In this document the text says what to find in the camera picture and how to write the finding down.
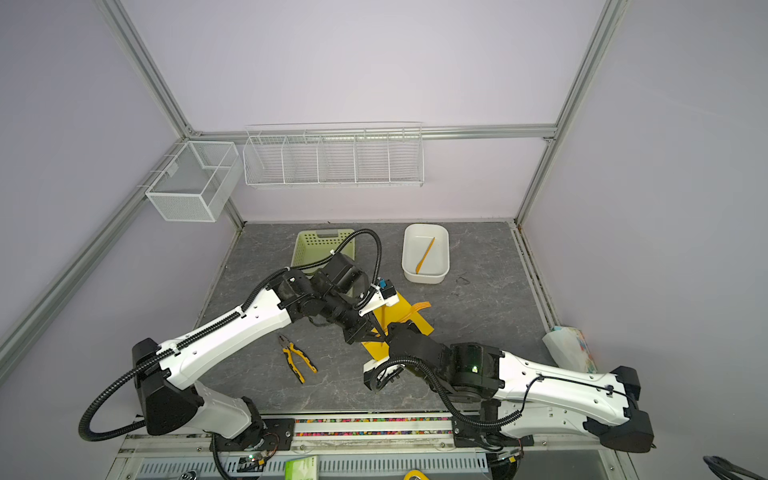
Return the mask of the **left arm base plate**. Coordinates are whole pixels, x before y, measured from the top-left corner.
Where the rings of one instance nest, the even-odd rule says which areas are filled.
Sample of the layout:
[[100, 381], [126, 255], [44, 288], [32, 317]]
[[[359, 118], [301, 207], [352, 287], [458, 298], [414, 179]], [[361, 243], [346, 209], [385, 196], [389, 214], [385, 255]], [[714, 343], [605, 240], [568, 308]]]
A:
[[296, 422], [292, 417], [267, 418], [255, 422], [234, 439], [212, 440], [210, 451], [281, 451], [289, 450]]

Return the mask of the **green perforated plastic basket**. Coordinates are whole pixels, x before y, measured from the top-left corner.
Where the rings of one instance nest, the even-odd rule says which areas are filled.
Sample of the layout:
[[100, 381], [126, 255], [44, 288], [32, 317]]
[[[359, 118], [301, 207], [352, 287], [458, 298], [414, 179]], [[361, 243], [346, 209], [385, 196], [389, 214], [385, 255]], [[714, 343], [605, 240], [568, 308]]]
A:
[[353, 229], [324, 229], [300, 231], [295, 239], [291, 266], [296, 268], [314, 264], [331, 255], [352, 233]]

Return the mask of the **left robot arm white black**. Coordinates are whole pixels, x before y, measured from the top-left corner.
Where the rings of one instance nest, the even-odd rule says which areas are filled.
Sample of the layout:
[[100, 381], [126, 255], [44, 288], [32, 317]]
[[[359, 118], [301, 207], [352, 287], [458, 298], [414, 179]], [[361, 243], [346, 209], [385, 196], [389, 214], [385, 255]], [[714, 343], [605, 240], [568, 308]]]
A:
[[[100, 442], [140, 428], [159, 436], [189, 427], [236, 449], [260, 447], [267, 428], [254, 402], [207, 388], [201, 377], [252, 342], [304, 318], [325, 318], [342, 330], [348, 344], [385, 341], [373, 312], [396, 304], [398, 296], [392, 284], [380, 277], [381, 261], [380, 256], [375, 258], [373, 272], [367, 276], [337, 247], [307, 266], [271, 273], [241, 305], [187, 334], [162, 343], [150, 338], [137, 343], [133, 368], [86, 408], [78, 424], [80, 438]], [[94, 431], [91, 423], [97, 411], [128, 382], [136, 388], [142, 419]]]

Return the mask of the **yellow paper napkin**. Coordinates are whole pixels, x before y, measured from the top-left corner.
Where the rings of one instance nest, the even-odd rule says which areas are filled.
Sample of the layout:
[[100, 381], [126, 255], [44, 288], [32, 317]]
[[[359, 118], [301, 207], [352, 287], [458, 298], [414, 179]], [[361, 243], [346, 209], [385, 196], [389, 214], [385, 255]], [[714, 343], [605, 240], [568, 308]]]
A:
[[[383, 360], [389, 355], [388, 346], [388, 334], [391, 324], [400, 323], [401, 316], [409, 310], [409, 306], [415, 303], [409, 302], [401, 293], [399, 294], [399, 302], [394, 306], [382, 306], [381, 308], [374, 309], [371, 313], [375, 316], [377, 327], [380, 328], [380, 340], [375, 342], [363, 342], [363, 348], [368, 352], [370, 357], [375, 360]], [[423, 317], [422, 311], [420, 311], [420, 318], [413, 318], [415, 323], [422, 333], [430, 336], [434, 332], [434, 327]]]

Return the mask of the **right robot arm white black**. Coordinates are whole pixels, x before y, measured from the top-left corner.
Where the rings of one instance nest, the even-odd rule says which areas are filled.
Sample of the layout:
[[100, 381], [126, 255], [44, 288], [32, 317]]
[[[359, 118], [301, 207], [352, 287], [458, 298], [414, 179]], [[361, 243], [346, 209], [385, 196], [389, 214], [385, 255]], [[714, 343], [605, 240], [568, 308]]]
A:
[[639, 376], [631, 367], [586, 373], [476, 342], [445, 345], [411, 321], [390, 326], [387, 346], [383, 359], [365, 364], [366, 387], [379, 391], [410, 371], [438, 395], [458, 426], [504, 438], [583, 435], [627, 453], [654, 447], [650, 417], [639, 407]]

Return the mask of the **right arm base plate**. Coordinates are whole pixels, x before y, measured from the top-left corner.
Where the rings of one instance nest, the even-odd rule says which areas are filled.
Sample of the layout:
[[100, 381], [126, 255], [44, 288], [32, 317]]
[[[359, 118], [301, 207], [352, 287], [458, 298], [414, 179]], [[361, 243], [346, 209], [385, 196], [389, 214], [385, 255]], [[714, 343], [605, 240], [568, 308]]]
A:
[[453, 443], [459, 448], [476, 447], [489, 451], [512, 447], [531, 447], [534, 445], [532, 435], [512, 438], [497, 431], [481, 431], [476, 427], [451, 418]]

